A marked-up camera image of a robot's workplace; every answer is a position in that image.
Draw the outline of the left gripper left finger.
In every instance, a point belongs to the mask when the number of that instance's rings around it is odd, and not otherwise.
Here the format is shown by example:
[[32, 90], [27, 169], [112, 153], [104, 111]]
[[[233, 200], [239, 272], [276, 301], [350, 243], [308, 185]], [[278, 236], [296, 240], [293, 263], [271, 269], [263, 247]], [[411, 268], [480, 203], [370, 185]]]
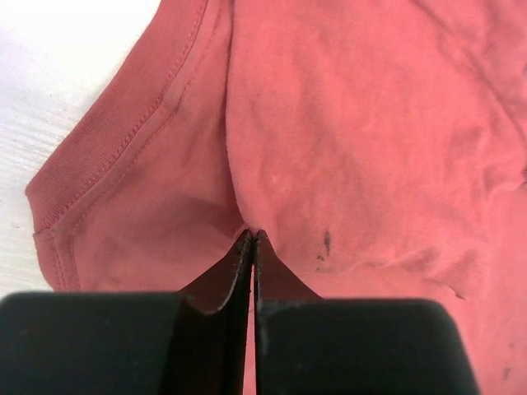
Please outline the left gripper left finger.
[[177, 292], [164, 394], [241, 394], [250, 305], [252, 233]]

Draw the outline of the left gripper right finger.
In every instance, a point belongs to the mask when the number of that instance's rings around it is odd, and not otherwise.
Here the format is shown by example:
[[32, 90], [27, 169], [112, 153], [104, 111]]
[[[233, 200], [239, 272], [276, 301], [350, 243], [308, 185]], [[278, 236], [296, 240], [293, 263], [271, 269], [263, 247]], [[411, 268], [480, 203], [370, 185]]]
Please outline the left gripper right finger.
[[254, 237], [254, 335], [256, 393], [282, 394], [281, 376], [291, 372], [298, 328], [287, 315], [322, 297], [278, 256], [264, 230]]

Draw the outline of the red t shirt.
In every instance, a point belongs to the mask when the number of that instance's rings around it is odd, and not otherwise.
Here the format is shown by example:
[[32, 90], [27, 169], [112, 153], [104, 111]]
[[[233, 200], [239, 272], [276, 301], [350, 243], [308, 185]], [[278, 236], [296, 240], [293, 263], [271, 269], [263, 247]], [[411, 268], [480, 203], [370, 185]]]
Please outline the red t shirt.
[[164, 1], [26, 196], [55, 290], [178, 290], [261, 229], [526, 391], [523, 1]]

